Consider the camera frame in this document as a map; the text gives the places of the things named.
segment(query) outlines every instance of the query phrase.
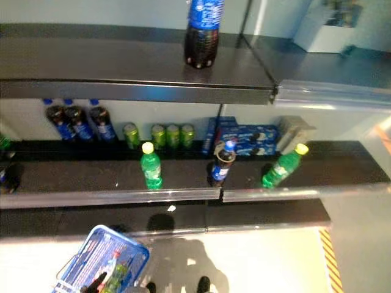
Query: green bottle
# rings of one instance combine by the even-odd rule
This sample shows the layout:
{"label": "green bottle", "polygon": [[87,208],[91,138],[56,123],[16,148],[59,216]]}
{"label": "green bottle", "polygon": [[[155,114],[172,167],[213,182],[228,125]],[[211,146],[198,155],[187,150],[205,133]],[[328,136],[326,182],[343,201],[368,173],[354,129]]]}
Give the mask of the green bottle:
{"label": "green bottle", "polygon": [[0,133],[0,151],[6,151],[10,148],[11,141],[8,137]]}
{"label": "green bottle", "polygon": [[282,180],[288,177],[295,171],[299,165],[301,156],[308,152],[308,147],[299,143],[294,151],[279,157],[278,161],[272,169],[263,176],[262,185],[265,188],[273,188],[280,184]]}
{"label": "green bottle", "polygon": [[145,183],[148,189],[160,189],[163,180],[161,179],[160,159],[156,153],[153,152],[153,144],[145,142],[142,145],[141,169],[144,172]]}

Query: oreo box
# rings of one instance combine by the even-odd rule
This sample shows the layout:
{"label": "oreo box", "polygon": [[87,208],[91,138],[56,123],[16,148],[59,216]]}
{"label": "oreo box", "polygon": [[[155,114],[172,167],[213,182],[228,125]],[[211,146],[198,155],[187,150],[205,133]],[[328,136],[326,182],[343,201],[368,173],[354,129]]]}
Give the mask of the oreo box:
{"label": "oreo box", "polygon": [[237,142],[275,142],[279,133],[274,125],[238,125],[221,127],[216,142],[235,140]]}
{"label": "oreo box", "polygon": [[275,153],[274,142],[239,142],[236,144],[237,156],[272,156]]}
{"label": "oreo box", "polygon": [[233,116],[219,117],[219,118],[209,118],[208,128],[205,135],[205,140],[203,141],[202,150],[203,154],[209,154],[211,146],[215,138],[215,130],[220,127],[232,127],[237,126],[236,118]]}

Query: warning stripe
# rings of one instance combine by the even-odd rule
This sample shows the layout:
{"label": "warning stripe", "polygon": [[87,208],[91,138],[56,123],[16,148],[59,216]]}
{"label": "warning stripe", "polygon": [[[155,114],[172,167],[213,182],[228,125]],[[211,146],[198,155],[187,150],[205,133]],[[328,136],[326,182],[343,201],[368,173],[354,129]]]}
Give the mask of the warning stripe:
{"label": "warning stripe", "polygon": [[332,293],[343,293],[340,272],[338,270],[337,260],[335,259],[334,249],[332,248],[330,234],[328,230],[321,229],[319,230],[319,235],[323,246]]}

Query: black shelf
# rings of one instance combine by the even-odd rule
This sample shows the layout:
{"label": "black shelf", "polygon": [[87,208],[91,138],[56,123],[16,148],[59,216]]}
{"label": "black shelf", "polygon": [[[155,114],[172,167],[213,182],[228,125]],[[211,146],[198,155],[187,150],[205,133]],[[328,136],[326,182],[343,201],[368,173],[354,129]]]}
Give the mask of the black shelf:
{"label": "black shelf", "polygon": [[329,226],[321,200],[221,203],[121,204],[74,208],[8,209],[0,213],[0,238],[84,237],[96,225],[106,225],[130,236],[245,231],[268,228]]}
{"label": "black shelf", "polygon": [[183,60],[185,31],[2,24],[2,98],[266,104],[274,84],[239,35],[221,34],[213,67]]}
{"label": "black shelf", "polygon": [[391,53],[356,48],[342,57],[307,53],[292,39],[245,36],[276,84],[322,82],[383,89],[391,94]]}
{"label": "black shelf", "polygon": [[[122,144],[105,146],[95,154],[91,152],[86,161],[80,161],[86,149],[81,148],[80,152],[72,149],[64,156],[62,152],[66,153],[69,146],[61,142],[51,142],[47,149],[38,149],[35,153],[32,145],[40,145],[40,142],[26,142],[25,147],[22,147],[24,142],[20,144],[13,160],[23,171],[21,183],[15,194],[0,197],[3,209],[217,200],[221,196],[221,190],[210,187],[207,181],[208,166],[213,159],[200,155],[197,148],[176,155],[161,153],[164,189],[149,192],[145,188],[139,152],[126,150]],[[308,187],[322,189],[390,182],[359,142],[312,142],[309,148],[311,152],[303,158],[299,169],[280,186],[281,189],[296,188],[293,198],[289,199],[319,196],[301,193]],[[102,158],[93,160],[100,153]],[[246,201],[254,194],[260,194],[254,200],[286,200],[283,196],[263,196],[265,190],[260,189],[262,174],[276,159],[277,156],[238,157],[224,183],[223,199],[229,193],[227,201]]]}

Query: pepsi bottle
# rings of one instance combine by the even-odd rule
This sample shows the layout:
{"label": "pepsi bottle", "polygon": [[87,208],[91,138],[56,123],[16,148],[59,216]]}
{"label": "pepsi bottle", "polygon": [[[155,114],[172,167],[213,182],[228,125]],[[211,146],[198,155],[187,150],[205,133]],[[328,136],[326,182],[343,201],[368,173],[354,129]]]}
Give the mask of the pepsi bottle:
{"label": "pepsi bottle", "polygon": [[185,38],[185,61],[194,68],[212,66],[219,43],[224,0],[192,0]]}
{"label": "pepsi bottle", "polygon": [[75,142],[76,133],[64,112],[64,107],[52,106],[52,99],[43,99],[43,103],[47,107],[45,111],[46,117],[57,129],[62,140],[66,142]]}
{"label": "pepsi bottle", "polygon": [[72,99],[64,99],[64,103],[68,106],[65,108],[65,114],[71,121],[71,125],[77,133],[79,140],[82,142],[93,142],[95,136],[82,107],[73,105]]}
{"label": "pepsi bottle", "polygon": [[97,99],[91,99],[90,104],[94,107],[90,110],[92,121],[96,124],[100,138],[104,142],[116,142],[118,140],[110,121],[110,114],[107,109],[99,106]]}
{"label": "pepsi bottle", "polygon": [[227,177],[235,159],[235,142],[228,140],[225,142],[224,148],[215,157],[211,175],[208,178],[212,187],[221,187],[223,185],[225,177]]}

